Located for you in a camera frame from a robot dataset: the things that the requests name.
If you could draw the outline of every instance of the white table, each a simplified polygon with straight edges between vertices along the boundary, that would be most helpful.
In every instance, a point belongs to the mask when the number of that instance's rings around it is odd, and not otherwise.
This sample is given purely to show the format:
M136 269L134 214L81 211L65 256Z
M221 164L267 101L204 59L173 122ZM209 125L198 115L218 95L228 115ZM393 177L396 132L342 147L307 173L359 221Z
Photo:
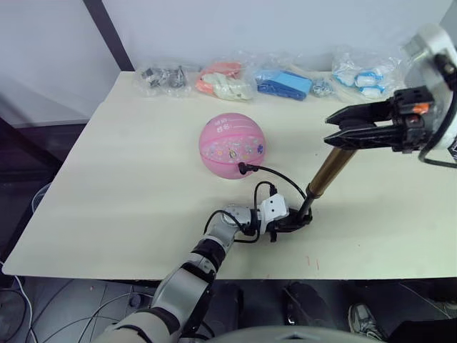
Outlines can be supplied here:
M259 96L252 104L203 94L142 99L121 73L79 137L6 261L7 274L162 279L201 238L209 214L252 204L273 181L291 205L299 195L262 171L241 180L213 175L198 140L217 114L238 111L266 135L264 162L303 188L337 130L324 119L344 107ZM359 151L313 205L311 225L272 244L235 244L219 279L393 279L457 276L457 173L416 154Z

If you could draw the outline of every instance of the person's foot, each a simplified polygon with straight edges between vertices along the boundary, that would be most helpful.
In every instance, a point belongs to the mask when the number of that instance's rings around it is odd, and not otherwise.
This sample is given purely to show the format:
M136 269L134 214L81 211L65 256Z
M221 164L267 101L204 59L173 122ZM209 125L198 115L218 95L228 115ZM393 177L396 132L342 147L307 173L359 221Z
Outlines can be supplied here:
M374 316L365 304L355 304L349 307L348 322L353 333L362 334L378 341L386 340L386 335L377 325Z

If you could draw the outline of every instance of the pink basketball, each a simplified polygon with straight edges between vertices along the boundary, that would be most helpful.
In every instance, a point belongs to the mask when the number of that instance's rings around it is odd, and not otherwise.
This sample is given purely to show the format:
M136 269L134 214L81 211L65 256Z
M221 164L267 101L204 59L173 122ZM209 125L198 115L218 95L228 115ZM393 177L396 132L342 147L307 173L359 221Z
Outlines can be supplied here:
M201 160L214 174L241 179L238 163L259 165L265 157L265 138L254 120L239 113L214 117L200 135Z

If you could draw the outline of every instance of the shoe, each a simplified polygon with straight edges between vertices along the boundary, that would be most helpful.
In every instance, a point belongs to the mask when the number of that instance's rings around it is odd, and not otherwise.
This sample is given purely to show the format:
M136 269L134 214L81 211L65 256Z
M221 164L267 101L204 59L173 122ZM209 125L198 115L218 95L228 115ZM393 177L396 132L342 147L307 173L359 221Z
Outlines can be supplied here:
M381 331L370 309L365 304L355 304L349 307L348 322L351 332L378 341L386 341L386 335Z

